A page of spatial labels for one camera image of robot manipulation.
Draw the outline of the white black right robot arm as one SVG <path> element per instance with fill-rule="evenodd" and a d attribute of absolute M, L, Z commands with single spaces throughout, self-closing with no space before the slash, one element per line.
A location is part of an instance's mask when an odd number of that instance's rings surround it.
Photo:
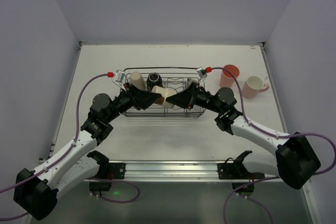
<path fill-rule="evenodd" d="M 231 164 L 224 166 L 225 171 L 238 177 L 254 173 L 274 175 L 291 188 L 300 189 L 321 166 L 312 146 L 302 134 L 290 136 L 244 117 L 235 108 L 237 101 L 231 88 L 220 88 L 212 95 L 193 82 L 166 101 L 183 109 L 198 106 L 216 112 L 215 123 L 221 131 L 251 141 L 270 153 L 267 156 L 244 151 Z"/>

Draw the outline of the pink faceted mug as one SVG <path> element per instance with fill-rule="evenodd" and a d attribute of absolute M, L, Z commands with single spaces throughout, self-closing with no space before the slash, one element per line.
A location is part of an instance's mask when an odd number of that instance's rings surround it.
<path fill-rule="evenodd" d="M 244 98 L 252 99 L 261 92 L 265 92 L 270 88 L 268 83 L 257 76 L 250 76 L 242 88 L 242 94 Z"/>

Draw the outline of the beige tall cup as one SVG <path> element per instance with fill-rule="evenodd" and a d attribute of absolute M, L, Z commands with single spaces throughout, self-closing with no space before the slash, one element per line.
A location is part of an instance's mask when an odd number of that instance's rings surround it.
<path fill-rule="evenodd" d="M 145 82 L 140 72 L 131 72 L 129 82 L 140 90 L 145 90 Z"/>

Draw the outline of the salmon pink plastic cup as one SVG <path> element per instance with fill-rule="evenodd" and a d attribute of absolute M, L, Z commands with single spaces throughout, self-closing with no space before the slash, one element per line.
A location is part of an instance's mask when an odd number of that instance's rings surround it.
<path fill-rule="evenodd" d="M 219 86 L 221 88 L 230 88 L 239 77 L 240 70 L 235 65 L 225 65 L 221 73 Z"/>

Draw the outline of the black mug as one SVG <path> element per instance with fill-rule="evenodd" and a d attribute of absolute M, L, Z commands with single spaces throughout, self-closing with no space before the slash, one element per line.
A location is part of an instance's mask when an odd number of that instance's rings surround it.
<path fill-rule="evenodd" d="M 154 86 L 163 87 L 162 77 L 156 73 L 150 73 L 146 80 L 147 90 L 152 91 Z"/>

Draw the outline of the cream cup brown band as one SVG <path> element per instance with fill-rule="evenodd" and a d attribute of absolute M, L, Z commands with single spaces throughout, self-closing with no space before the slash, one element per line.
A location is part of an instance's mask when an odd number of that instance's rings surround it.
<path fill-rule="evenodd" d="M 174 105 L 167 102 L 166 99 L 170 96 L 177 94 L 177 91 L 175 89 L 154 86 L 152 88 L 152 92 L 158 93 L 161 95 L 161 97 L 155 101 L 155 104 L 163 106 L 165 108 L 169 108 L 169 109 L 172 109 L 174 107 Z"/>

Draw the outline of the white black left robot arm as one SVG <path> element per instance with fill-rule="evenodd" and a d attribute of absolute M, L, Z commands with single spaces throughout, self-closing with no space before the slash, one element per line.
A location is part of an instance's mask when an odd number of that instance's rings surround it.
<path fill-rule="evenodd" d="M 36 220 L 46 218 L 65 192 L 88 178 L 108 173 L 109 159 L 95 148 L 111 133 L 111 121 L 130 108 L 145 110 L 161 98 L 159 93 L 128 83 L 124 87 L 114 99 L 97 94 L 74 138 L 44 163 L 17 174 L 14 202 Z"/>

